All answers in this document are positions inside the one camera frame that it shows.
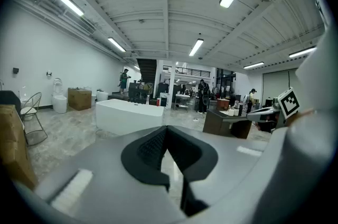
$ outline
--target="man in black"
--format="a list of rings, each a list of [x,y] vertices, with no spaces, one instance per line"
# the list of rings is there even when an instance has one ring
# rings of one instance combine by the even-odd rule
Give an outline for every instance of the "man in black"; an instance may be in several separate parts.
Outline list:
[[[199,114],[206,114],[206,104],[209,101],[209,85],[201,79],[199,84]]]

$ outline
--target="chair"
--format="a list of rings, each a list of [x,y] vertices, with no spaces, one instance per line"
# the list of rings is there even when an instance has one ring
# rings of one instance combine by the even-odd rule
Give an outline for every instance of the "chair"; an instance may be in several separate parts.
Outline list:
[[[25,123],[25,116],[35,116],[37,121],[39,122],[39,125],[41,127],[41,129],[39,130],[34,130],[34,131],[31,131],[29,133],[26,133],[26,135],[30,134],[30,133],[33,133],[33,132],[37,132],[37,131],[44,131],[46,137],[37,142],[37,143],[34,143],[34,144],[28,144],[28,146],[33,146],[33,145],[37,145],[41,142],[43,142],[46,138],[48,138],[48,135],[46,133],[46,131],[43,129],[40,121],[39,121],[39,118],[37,117],[37,111],[39,110],[39,105],[40,105],[40,100],[41,100],[41,96],[42,96],[42,93],[41,92],[38,92],[36,94],[34,94],[26,103],[25,105],[22,107],[21,109],[21,112],[20,112],[20,116],[21,116],[21,120],[23,123]]]

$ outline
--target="dark wooden desk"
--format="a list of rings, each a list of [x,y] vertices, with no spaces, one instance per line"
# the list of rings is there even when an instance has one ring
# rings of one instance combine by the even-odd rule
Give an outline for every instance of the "dark wooden desk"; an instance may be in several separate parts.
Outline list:
[[[203,132],[246,139],[251,128],[251,121],[246,114],[241,116],[228,116],[216,109],[208,109],[206,112]]]

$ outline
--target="ceiling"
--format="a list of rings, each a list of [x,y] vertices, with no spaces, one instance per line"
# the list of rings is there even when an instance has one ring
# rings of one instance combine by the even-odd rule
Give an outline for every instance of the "ceiling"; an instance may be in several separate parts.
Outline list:
[[[58,0],[32,1],[59,16],[66,10]],[[153,58],[241,71],[263,61],[269,67],[287,63],[290,53],[315,45],[324,32],[315,0],[234,0],[229,8],[219,0],[73,1],[92,25],[87,37],[134,63]],[[127,52],[112,46],[110,36]],[[189,57],[197,38],[204,43]]]

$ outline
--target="concrete floor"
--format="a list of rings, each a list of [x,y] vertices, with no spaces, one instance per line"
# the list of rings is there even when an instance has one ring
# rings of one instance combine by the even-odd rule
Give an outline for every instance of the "concrete floor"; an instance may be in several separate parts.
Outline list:
[[[29,155],[32,166],[38,180],[48,174],[62,161],[77,154],[90,144],[107,138],[114,138],[117,135],[103,130],[96,126],[95,108],[76,111],[69,109],[65,114],[58,114],[53,109],[39,110],[37,116],[44,127],[48,138],[42,143],[30,146]],[[185,109],[165,110],[163,116],[164,125],[178,125],[202,131],[205,115],[198,114],[193,110],[188,112]],[[25,122],[26,132],[39,129],[35,118]],[[43,137],[43,132],[30,134],[30,143]],[[260,132],[254,125],[248,139],[259,139],[268,141],[271,134]],[[182,193],[183,175],[167,151],[162,162],[162,172],[170,176],[171,187],[169,195],[179,206]]]

